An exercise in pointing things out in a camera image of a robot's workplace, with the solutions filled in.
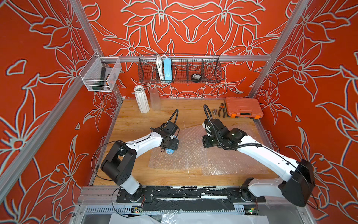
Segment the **bubble wrap sheet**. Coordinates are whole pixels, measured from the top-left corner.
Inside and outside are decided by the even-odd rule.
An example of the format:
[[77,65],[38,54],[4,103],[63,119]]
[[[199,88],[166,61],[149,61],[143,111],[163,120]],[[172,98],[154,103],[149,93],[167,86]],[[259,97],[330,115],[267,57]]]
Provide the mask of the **bubble wrap sheet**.
[[203,147],[204,128],[193,126],[182,129],[179,134],[179,146],[173,153],[153,149],[149,160],[149,168],[159,170],[188,170],[209,166],[208,152]]
[[199,165],[204,175],[256,175],[269,170],[248,155],[217,147],[201,148]]

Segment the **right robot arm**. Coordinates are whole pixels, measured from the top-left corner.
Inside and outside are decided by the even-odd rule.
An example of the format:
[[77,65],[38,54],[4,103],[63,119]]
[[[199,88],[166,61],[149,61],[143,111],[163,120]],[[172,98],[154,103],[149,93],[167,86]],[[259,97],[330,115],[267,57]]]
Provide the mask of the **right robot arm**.
[[259,143],[238,128],[229,130],[219,119],[206,119],[202,124],[205,148],[218,147],[245,154],[277,174],[274,179],[248,178],[240,187],[245,202],[257,197],[280,197],[298,207],[305,207],[315,187],[313,166],[305,159],[297,161]]

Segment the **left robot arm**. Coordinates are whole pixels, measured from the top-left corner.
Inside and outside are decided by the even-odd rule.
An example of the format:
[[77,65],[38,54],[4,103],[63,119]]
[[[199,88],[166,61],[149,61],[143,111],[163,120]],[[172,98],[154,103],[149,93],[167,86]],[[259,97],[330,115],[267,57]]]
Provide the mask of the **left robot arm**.
[[118,186],[124,189],[132,201],[137,201],[142,195],[142,185],[133,177],[132,170],[138,157],[154,149],[176,151],[179,146],[178,134],[180,128],[173,122],[164,123],[137,140],[130,142],[116,141],[100,169]]

